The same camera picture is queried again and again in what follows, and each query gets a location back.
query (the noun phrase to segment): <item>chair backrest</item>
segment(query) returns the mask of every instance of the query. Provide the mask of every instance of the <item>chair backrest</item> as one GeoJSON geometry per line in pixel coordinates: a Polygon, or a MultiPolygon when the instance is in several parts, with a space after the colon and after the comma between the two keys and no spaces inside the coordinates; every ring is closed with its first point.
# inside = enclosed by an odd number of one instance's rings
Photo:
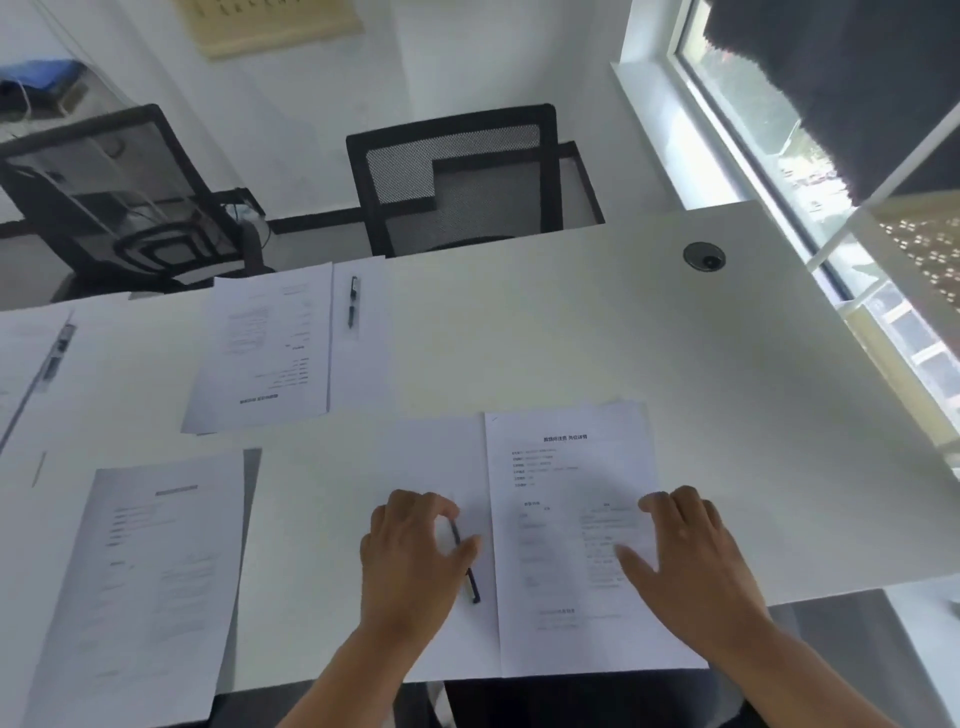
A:
{"type": "Polygon", "coordinates": [[[557,112],[548,104],[353,134],[347,150],[374,255],[564,227],[557,112]]]}
{"type": "Polygon", "coordinates": [[[0,186],[81,279],[176,290],[177,276],[243,259],[240,226],[155,105],[0,144],[0,186]]]}

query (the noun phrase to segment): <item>white table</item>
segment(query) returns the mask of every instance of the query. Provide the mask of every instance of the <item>white table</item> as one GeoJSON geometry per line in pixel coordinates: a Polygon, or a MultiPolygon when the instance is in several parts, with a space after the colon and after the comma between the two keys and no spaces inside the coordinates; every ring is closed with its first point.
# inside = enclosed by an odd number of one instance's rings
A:
{"type": "MultiPolygon", "coordinates": [[[[388,266],[401,416],[645,400],[662,487],[716,501],[771,603],[960,571],[960,487],[758,206],[388,266]],[[726,251],[723,271],[684,263],[701,239],[726,251]]],[[[21,665],[0,658],[0,708],[29,685],[99,467],[264,448],[224,690],[312,678],[356,624],[357,548],[385,487],[371,453],[388,418],[181,435],[206,295],[112,308],[55,382],[76,371],[89,384],[60,416],[80,426],[49,447],[36,486],[43,417],[25,418],[17,457],[0,460],[0,553],[9,534],[32,550],[27,566],[0,564],[15,584],[0,655],[21,665]]]]}

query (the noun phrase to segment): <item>person's left hand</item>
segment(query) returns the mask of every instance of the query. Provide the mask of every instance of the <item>person's left hand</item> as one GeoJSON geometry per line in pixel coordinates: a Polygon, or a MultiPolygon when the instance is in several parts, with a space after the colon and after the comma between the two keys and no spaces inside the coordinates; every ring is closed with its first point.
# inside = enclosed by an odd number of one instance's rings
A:
{"type": "Polygon", "coordinates": [[[423,651],[444,625],[480,552],[480,537],[465,539],[449,556],[437,549],[434,521],[455,519],[457,505],[436,493],[393,491],[370,516],[360,542],[363,594],[360,628],[423,651]]]}

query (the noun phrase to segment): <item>yellow poster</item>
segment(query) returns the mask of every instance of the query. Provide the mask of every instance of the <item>yellow poster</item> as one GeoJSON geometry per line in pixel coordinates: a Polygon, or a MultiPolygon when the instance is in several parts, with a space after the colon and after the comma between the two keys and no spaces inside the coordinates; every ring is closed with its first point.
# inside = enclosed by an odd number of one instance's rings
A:
{"type": "Polygon", "coordinates": [[[349,0],[174,0],[201,53],[211,59],[358,33],[349,0]]]}

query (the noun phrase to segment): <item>document title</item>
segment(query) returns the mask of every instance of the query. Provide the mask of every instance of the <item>document title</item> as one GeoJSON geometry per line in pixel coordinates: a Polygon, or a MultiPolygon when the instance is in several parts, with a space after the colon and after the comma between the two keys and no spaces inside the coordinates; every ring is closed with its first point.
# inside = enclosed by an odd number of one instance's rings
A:
{"type": "Polygon", "coordinates": [[[586,440],[587,435],[557,435],[556,437],[544,437],[544,443],[562,443],[567,440],[586,440]]]}

